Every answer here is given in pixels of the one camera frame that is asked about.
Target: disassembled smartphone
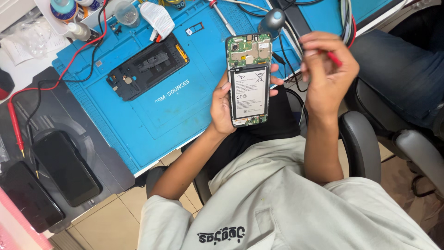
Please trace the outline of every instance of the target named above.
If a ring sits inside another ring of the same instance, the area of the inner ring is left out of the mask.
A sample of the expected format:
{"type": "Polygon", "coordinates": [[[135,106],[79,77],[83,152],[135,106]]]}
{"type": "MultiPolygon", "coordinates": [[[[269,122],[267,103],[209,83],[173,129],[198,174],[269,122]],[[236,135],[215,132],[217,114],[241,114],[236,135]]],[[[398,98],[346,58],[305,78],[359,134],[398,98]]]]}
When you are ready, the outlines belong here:
{"type": "Polygon", "coordinates": [[[270,33],[232,36],[225,41],[234,127],[268,118],[272,41],[270,33]]]}

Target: plastic cup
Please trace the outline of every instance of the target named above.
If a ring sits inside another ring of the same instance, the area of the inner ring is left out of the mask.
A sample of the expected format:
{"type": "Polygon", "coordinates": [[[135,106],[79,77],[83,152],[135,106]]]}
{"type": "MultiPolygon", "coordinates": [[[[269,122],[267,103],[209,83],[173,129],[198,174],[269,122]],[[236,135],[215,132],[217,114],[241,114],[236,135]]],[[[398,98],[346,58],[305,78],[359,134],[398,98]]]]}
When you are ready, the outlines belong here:
{"type": "Polygon", "coordinates": [[[139,12],[136,7],[128,2],[120,2],[115,7],[117,20],[130,28],[136,28],[140,24],[139,12]]]}

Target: green circuit board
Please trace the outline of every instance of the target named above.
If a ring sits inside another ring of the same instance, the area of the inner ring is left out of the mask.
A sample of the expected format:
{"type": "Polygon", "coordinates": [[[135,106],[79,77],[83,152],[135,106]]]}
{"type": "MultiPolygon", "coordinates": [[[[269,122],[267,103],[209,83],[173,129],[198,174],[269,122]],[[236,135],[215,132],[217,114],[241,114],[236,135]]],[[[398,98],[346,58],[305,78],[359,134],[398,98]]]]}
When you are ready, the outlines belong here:
{"type": "Polygon", "coordinates": [[[269,34],[235,36],[227,42],[228,65],[232,68],[269,63],[272,41],[269,34]]]}

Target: battery label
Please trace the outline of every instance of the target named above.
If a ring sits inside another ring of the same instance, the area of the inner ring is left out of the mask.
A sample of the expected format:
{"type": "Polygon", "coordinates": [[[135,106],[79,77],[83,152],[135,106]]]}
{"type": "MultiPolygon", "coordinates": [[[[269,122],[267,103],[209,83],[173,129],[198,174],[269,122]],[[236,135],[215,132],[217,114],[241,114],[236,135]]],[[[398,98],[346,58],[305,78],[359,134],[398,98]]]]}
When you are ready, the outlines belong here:
{"type": "Polygon", "coordinates": [[[234,74],[236,118],[265,113],[266,69],[234,74]]]}

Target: red wire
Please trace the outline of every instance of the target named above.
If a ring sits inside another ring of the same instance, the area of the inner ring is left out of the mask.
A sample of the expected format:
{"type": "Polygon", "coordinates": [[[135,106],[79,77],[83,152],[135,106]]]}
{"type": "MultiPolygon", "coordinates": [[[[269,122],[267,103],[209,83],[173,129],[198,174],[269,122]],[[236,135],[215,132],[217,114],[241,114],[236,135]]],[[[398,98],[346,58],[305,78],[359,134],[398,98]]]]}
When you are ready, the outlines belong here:
{"type": "Polygon", "coordinates": [[[355,17],[352,15],[352,20],[353,20],[353,27],[354,27],[354,34],[353,34],[353,40],[352,43],[350,43],[349,48],[353,45],[353,42],[355,41],[356,38],[356,22],[355,22],[355,17]]]}
{"type": "MultiPolygon", "coordinates": [[[[72,57],[72,59],[71,59],[71,61],[69,62],[68,66],[65,68],[65,70],[64,70],[64,71],[62,72],[62,74],[60,75],[59,80],[62,79],[63,75],[66,73],[66,71],[67,71],[68,68],[71,66],[72,62],[74,61],[75,57],[77,56],[77,54],[78,54],[82,49],[84,49],[86,46],[88,46],[88,45],[90,45],[90,44],[92,44],[92,43],[97,42],[98,40],[102,39],[102,38],[106,35],[108,25],[107,25],[107,16],[106,16],[106,13],[105,13],[105,9],[103,9],[103,19],[104,19],[104,22],[105,22],[105,31],[103,32],[103,34],[102,34],[101,36],[99,36],[98,38],[92,40],[91,42],[89,42],[89,43],[83,45],[81,48],[79,48],[79,49],[74,53],[74,56],[72,57]]],[[[52,90],[52,89],[55,89],[58,85],[59,85],[59,81],[58,81],[53,87],[51,87],[51,88],[40,89],[40,90],[52,90]]],[[[11,95],[11,97],[9,98],[9,102],[12,103],[12,98],[13,98],[16,94],[18,94],[18,93],[20,93],[20,92],[23,92],[23,91],[27,91],[27,90],[38,90],[38,88],[27,88],[27,89],[19,90],[19,91],[15,92],[14,94],[11,95]]]]}

